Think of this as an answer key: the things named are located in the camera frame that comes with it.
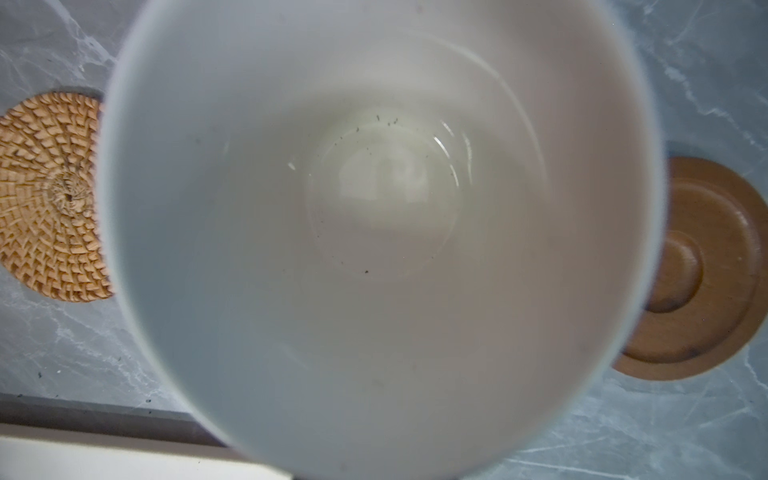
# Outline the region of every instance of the wooden lid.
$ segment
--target wooden lid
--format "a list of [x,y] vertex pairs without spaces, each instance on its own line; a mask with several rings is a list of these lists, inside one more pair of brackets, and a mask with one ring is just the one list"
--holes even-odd
[[670,212],[656,283],[614,368],[649,380],[707,371],[750,341],[768,313],[768,207],[742,177],[670,159]]
[[50,93],[0,118],[0,263],[69,302],[112,295],[93,199],[99,103]]

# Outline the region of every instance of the brown lid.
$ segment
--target brown lid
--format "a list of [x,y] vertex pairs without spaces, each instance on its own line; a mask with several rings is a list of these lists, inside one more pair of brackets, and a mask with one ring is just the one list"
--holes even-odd
[[768,207],[742,177],[670,159],[670,212],[656,283],[614,368],[649,380],[707,371],[750,341],[768,313]]
[[69,302],[112,295],[93,199],[98,110],[93,98],[50,93],[0,117],[0,263]]

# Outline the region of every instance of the wicker trivet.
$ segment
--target wicker trivet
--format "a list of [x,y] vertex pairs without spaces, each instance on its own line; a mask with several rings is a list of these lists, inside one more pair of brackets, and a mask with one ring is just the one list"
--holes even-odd
[[614,368],[649,380],[706,372],[768,313],[768,207],[731,170],[670,159],[670,215],[656,284]]
[[94,213],[99,102],[49,93],[0,118],[0,262],[69,302],[112,295]]

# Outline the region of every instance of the rattan coaster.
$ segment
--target rattan coaster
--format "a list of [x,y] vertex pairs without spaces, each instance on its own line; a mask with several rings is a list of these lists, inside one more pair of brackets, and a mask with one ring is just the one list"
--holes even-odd
[[69,302],[112,295],[93,199],[99,102],[49,93],[0,118],[0,262]]
[[768,207],[731,170],[670,159],[670,216],[646,310],[614,368],[649,380],[707,371],[768,313]]

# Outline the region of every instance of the gray marble surface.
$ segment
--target gray marble surface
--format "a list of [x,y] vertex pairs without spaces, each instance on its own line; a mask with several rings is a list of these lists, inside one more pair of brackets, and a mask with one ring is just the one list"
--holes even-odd
[[[51,89],[103,91],[142,4],[0,0],[0,110]],[[647,67],[669,151],[719,161],[768,197],[768,2],[611,4]],[[113,300],[47,300],[3,269],[0,393],[185,411]],[[768,478],[768,328],[692,379],[606,372],[530,445],[473,478]]]

